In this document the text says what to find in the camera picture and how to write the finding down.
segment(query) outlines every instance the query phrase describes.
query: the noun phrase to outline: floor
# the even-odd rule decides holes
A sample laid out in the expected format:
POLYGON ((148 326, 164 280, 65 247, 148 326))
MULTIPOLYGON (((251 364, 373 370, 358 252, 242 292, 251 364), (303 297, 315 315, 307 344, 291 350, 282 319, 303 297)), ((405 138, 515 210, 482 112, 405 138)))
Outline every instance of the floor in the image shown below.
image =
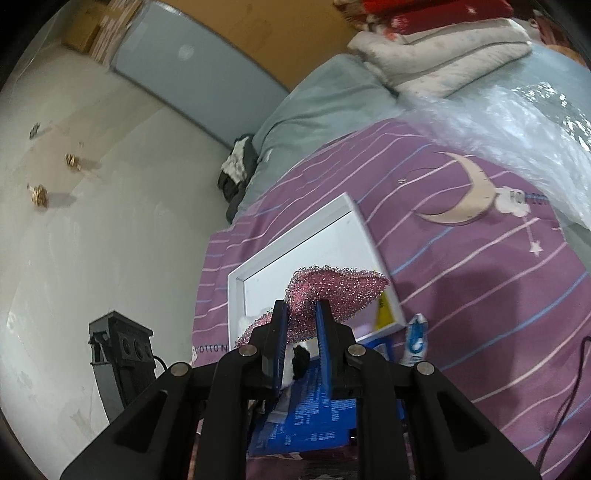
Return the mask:
POLYGON ((0 407, 48 480, 107 425, 88 323, 111 310, 191 360, 227 148, 90 58, 37 56, 0 93, 0 407), (38 135, 28 138, 40 122, 38 135), (70 171, 64 155, 81 158, 70 171), (49 192, 47 210, 27 183, 49 192))

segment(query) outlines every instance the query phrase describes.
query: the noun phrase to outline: toothpaste tube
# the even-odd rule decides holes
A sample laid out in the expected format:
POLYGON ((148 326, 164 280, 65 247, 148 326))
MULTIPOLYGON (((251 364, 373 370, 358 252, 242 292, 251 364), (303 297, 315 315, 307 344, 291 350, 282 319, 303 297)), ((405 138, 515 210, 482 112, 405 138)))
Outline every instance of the toothpaste tube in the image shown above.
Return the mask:
POLYGON ((428 323, 422 313, 417 313, 408 322, 407 335, 404 342, 404 355, 399 361, 400 365, 412 367, 425 360, 427 355, 427 328, 428 323))

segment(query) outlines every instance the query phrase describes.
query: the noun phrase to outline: cardboard box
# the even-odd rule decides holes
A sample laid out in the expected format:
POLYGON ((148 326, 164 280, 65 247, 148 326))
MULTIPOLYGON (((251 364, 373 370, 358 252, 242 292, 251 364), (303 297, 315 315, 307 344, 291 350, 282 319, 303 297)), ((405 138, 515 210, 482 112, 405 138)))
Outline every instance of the cardboard box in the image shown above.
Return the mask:
POLYGON ((225 38, 289 90, 356 31, 333 0, 166 0, 225 38))
POLYGON ((100 21, 106 10, 107 6, 103 3, 86 2, 74 16, 62 43, 81 53, 88 53, 100 31, 100 21))
POLYGON ((99 63, 109 62, 118 48, 127 26, 141 7, 141 0, 111 0, 100 21, 89 55, 99 63))

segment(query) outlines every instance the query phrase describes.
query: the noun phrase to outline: crescent moon print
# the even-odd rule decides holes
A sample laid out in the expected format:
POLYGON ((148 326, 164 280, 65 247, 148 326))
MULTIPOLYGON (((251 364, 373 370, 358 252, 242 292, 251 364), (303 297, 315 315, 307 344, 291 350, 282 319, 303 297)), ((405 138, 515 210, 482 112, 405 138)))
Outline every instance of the crescent moon print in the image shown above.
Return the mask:
POLYGON ((435 215, 417 215, 428 222, 440 223, 442 225, 461 225, 469 223, 486 212, 495 200, 495 185, 486 176, 486 173, 472 160, 455 153, 439 152, 456 160, 470 179, 472 186, 466 195, 455 207, 446 212, 435 215))

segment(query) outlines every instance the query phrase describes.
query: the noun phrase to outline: gold crumpled object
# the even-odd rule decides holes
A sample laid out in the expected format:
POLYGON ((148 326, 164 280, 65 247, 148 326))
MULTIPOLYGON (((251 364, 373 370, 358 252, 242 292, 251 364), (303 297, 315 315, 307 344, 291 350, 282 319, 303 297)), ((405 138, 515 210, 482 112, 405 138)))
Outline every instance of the gold crumpled object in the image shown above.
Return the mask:
POLYGON ((36 206, 47 207, 47 189, 43 185, 36 187, 27 185, 27 188, 31 191, 31 200, 36 206))
POLYGON ((78 162, 78 157, 76 157, 75 155, 73 155, 71 153, 66 154, 66 164, 72 170, 80 170, 81 169, 80 164, 78 162))

